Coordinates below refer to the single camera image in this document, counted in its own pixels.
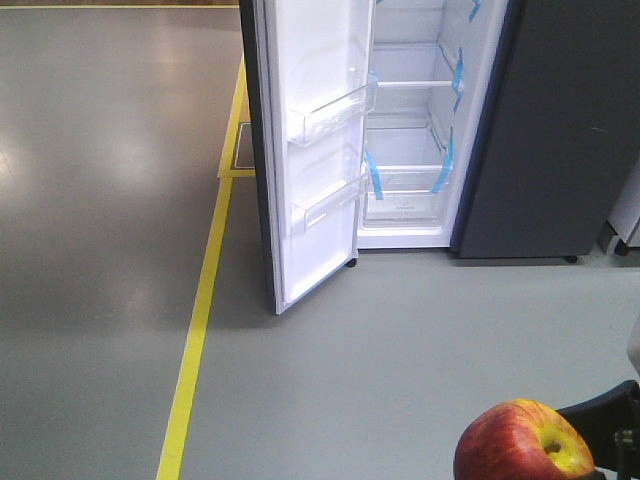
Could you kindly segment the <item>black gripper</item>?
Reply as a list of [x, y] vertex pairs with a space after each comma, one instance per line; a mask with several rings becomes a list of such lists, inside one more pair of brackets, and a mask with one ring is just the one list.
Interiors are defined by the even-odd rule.
[[590, 400], [558, 410], [582, 436], [597, 467], [639, 478], [639, 383], [626, 380]]

